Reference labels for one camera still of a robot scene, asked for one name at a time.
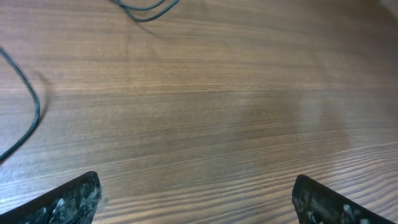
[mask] curved cable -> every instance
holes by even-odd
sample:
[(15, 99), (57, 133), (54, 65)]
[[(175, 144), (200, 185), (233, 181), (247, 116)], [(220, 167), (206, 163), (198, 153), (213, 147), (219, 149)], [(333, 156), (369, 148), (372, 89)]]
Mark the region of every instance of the curved cable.
[(6, 152), (1, 154), (0, 156), (0, 163), (4, 162), (15, 150), (17, 150), (34, 132), (35, 128), (37, 127), (40, 119), (40, 101), (39, 97), (37, 97), (35, 90), (33, 89), (32, 85), (30, 85), (28, 79), (22, 72), (22, 70), (18, 67), (17, 63), (7, 54), (3, 48), (0, 48), (0, 54), (6, 59), (8, 64), (15, 70), (18, 74), (19, 78), (21, 78), (22, 82), (25, 84), (26, 88), (28, 89), (29, 93), (32, 95), (33, 101), (35, 103), (35, 118), (30, 126), (30, 128), (26, 131), (26, 133), (21, 137), (13, 146), (11, 146)]
[(132, 9), (132, 10), (137, 10), (137, 11), (146, 11), (146, 10), (151, 10), (153, 8), (156, 8), (157, 6), (159, 6), (160, 4), (162, 4), (165, 0), (160, 0), (157, 3), (148, 6), (148, 7), (137, 7), (137, 6), (132, 6), (129, 4), (126, 4), (124, 2), (122, 2), (122, 0), (110, 0), (111, 2), (118, 4), (121, 7), (126, 7), (128, 9)]
[(160, 16), (162, 16), (163, 14), (165, 14), (168, 10), (170, 10), (173, 6), (176, 5), (176, 3), (179, 2), (179, 0), (174, 0), (171, 4), (169, 4), (166, 8), (164, 8), (162, 11), (160, 11), (158, 14), (147, 18), (147, 19), (140, 19), (140, 18), (136, 18), (132, 13), (131, 13), (131, 9), (132, 10), (138, 10), (138, 11), (146, 11), (149, 9), (153, 9), (155, 7), (157, 7), (158, 5), (162, 4), (164, 2), (164, 0), (160, 0), (158, 3), (154, 4), (153, 6), (149, 6), (149, 7), (145, 7), (145, 8), (139, 8), (139, 7), (134, 7), (134, 6), (130, 6), (127, 4), (124, 4), (121, 0), (110, 0), (111, 2), (118, 4), (121, 8), (124, 9), (124, 11), (127, 13), (127, 15), (134, 21), (137, 22), (149, 22), (149, 21), (153, 21), (154, 19), (159, 18)]

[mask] wooden surface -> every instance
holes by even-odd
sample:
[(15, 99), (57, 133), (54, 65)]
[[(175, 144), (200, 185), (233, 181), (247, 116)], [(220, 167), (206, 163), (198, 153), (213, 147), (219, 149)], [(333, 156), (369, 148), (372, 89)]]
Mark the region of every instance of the wooden surface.
[[(153, 1), (131, 1), (149, 5)], [(2, 0), (40, 95), (0, 166), (0, 213), (99, 173), (95, 223), (298, 223), (306, 174), (398, 222), (398, 22), (370, 0)], [(0, 62), (0, 150), (32, 100)]]

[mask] black wire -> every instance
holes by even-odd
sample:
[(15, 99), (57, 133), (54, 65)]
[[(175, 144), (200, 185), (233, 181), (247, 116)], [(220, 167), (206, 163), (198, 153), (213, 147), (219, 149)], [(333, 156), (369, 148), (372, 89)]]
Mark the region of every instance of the black wire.
[(159, 18), (160, 16), (162, 16), (163, 14), (165, 14), (168, 10), (170, 10), (174, 5), (176, 5), (176, 3), (178, 3), (179, 0), (174, 0), (174, 2), (172, 2), (171, 4), (169, 4), (165, 9), (163, 9), (162, 11), (160, 11), (158, 14), (147, 18), (147, 19), (140, 19), (140, 18), (136, 18), (132, 13), (131, 10), (136, 10), (136, 11), (147, 11), (150, 9), (153, 9), (157, 6), (159, 6), (160, 4), (162, 4), (165, 0), (160, 0), (159, 2), (157, 2), (156, 4), (149, 6), (149, 7), (136, 7), (136, 6), (131, 6), (128, 4), (125, 4), (124, 2), (122, 2), (122, 0), (110, 0), (111, 2), (119, 5), (122, 9), (124, 9), (124, 11), (127, 13), (127, 15), (134, 21), (137, 22), (149, 22), (149, 21), (153, 21), (154, 19)]
[(22, 82), (25, 84), (26, 88), (28, 89), (29, 93), (32, 95), (33, 101), (35, 103), (35, 118), (32, 122), (32, 125), (30, 128), (26, 131), (26, 133), (21, 137), (13, 146), (11, 146), (6, 152), (1, 154), (0, 156), (0, 163), (4, 162), (15, 150), (17, 150), (28, 138), (29, 136), (34, 132), (35, 128), (37, 127), (40, 119), (40, 101), (39, 98), (36, 95), (35, 90), (32, 88), (32, 85), (30, 85), (28, 79), (22, 72), (22, 70), (18, 67), (17, 63), (7, 54), (7, 52), (3, 49), (0, 48), (0, 53), (1, 55), (6, 59), (8, 64), (16, 71), (18, 74), (19, 78), (21, 78)]

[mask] wood grain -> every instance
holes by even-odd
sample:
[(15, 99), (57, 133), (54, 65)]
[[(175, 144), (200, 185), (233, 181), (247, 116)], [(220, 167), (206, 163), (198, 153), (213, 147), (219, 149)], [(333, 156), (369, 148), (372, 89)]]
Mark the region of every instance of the wood grain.
[[(0, 15), (44, 106), (0, 166), (0, 213), (95, 170), (95, 223), (298, 223), (306, 174), (398, 222), (398, 21), (378, 2), (184, 0), (136, 24), (106, 0), (2, 0)], [(34, 107), (3, 60), (0, 80), (5, 151)]]

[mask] wire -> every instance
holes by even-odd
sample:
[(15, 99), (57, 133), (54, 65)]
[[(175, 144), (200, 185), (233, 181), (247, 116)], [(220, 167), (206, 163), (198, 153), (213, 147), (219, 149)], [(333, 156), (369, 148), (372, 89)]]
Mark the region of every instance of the wire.
[(6, 59), (8, 64), (16, 71), (19, 78), (21, 78), (22, 82), (25, 84), (26, 88), (28, 89), (29, 93), (32, 95), (34, 104), (35, 104), (35, 118), (32, 122), (30, 128), (26, 131), (26, 133), (21, 137), (13, 146), (11, 146), (6, 152), (1, 154), (0, 156), (0, 163), (4, 162), (13, 152), (15, 152), (23, 143), (32, 135), (35, 128), (39, 124), (40, 119), (40, 101), (39, 97), (37, 97), (35, 90), (33, 89), (32, 85), (30, 85), (27, 77), (24, 75), (22, 70), (18, 67), (17, 63), (7, 54), (7, 52), (0, 48), (1, 55)]
[(136, 6), (131, 6), (128, 4), (125, 4), (124, 2), (122, 2), (122, 0), (110, 0), (111, 2), (119, 5), (122, 9), (124, 9), (124, 11), (127, 13), (127, 15), (134, 21), (137, 22), (149, 22), (149, 21), (153, 21), (154, 19), (159, 18), (160, 16), (162, 16), (163, 14), (165, 14), (168, 10), (170, 10), (173, 6), (176, 5), (176, 3), (179, 2), (179, 0), (174, 0), (171, 4), (169, 4), (165, 9), (163, 9), (162, 11), (160, 11), (158, 14), (147, 18), (147, 19), (140, 19), (135, 17), (132, 13), (131, 10), (136, 10), (136, 11), (148, 11), (150, 9), (153, 9), (157, 6), (159, 6), (160, 4), (162, 4), (165, 0), (160, 0), (159, 2), (157, 2), (156, 4), (149, 6), (149, 7), (136, 7)]

